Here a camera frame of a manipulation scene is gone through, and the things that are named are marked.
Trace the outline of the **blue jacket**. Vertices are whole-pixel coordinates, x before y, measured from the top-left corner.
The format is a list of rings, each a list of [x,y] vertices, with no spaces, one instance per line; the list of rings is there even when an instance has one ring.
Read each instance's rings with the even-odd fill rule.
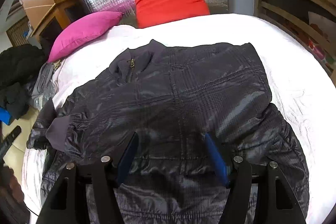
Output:
[[[12,120],[13,119],[11,114],[7,110],[0,107],[0,121],[6,125],[10,125]]]

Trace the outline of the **dark quilted jacket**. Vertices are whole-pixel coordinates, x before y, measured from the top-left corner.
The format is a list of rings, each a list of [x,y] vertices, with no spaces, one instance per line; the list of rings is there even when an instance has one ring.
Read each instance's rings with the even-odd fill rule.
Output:
[[[272,104],[264,66],[250,43],[125,50],[64,105],[45,106],[29,149],[45,149],[45,200],[70,162],[90,164],[131,133],[139,147],[116,190],[126,223],[218,223],[228,190],[216,178],[204,136],[253,164],[279,164],[304,213],[309,171],[290,124]]]

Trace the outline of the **magenta pillow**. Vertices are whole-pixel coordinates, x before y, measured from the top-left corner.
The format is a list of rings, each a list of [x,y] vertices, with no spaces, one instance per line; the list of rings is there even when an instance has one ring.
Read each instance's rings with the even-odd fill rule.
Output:
[[[48,62],[52,63],[67,57],[86,43],[99,38],[110,28],[116,26],[121,18],[121,12],[100,11],[86,15],[71,23],[56,38]]]

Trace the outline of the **grey garment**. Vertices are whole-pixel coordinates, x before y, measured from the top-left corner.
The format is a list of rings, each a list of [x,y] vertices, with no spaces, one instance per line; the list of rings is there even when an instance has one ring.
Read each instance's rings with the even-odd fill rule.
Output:
[[[57,86],[52,80],[54,72],[53,63],[45,63],[39,71],[30,99],[30,105],[39,111],[56,94]]]

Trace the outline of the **white bed blanket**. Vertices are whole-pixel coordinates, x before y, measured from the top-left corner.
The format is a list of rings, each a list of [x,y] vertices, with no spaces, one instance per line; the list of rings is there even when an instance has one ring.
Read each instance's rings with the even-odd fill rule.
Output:
[[[299,139],[309,170],[307,223],[323,223],[335,206],[335,86],[319,62],[278,26],[249,15],[199,16],[145,29],[112,27],[68,56],[56,71],[55,107],[95,78],[124,50],[155,39],[165,46],[251,43],[266,71],[272,102]]]

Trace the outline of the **black puffer coat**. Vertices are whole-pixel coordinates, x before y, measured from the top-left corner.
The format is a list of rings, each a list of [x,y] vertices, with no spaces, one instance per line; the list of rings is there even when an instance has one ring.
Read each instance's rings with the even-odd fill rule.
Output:
[[[30,95],[26,84],[38,76],[47,57],[36,46],[24,44],[1,53],[1,108],[14,119],[29,109]]]

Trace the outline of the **wooden shelf table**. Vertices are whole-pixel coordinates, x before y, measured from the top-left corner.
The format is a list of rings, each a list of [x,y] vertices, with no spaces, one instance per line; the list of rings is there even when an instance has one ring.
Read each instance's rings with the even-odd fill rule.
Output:
[[[253,14],[295,38],[335,80],[335,0],[254,0]]]

